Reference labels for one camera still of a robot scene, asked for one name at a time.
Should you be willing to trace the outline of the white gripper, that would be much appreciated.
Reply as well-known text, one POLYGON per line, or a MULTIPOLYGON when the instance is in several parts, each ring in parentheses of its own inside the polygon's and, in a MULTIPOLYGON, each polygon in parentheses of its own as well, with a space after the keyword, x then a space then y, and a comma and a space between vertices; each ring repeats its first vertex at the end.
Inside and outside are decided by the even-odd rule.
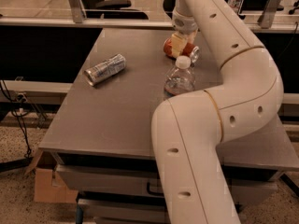
POLYGON ((172 25, 178 32, 171 35, 171 52, 172 56, 177 58, 182 54, 188 42, 194 43, 198 26, 193 17, 182 15, 176 9, 172 12, 172 25))

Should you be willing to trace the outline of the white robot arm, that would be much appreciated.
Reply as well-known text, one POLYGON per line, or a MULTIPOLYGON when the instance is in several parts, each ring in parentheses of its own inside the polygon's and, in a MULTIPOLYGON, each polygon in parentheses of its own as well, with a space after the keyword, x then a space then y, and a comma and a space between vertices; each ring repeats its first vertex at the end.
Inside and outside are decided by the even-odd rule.
POLYGON ((241 224, 216 147, 276 116, 281 76, 263 43, 224 0, 177 0, 174 14, 196 22, 222 83, 167 99, 153 113, 152 145, 168 215, 171 224, 241 224))

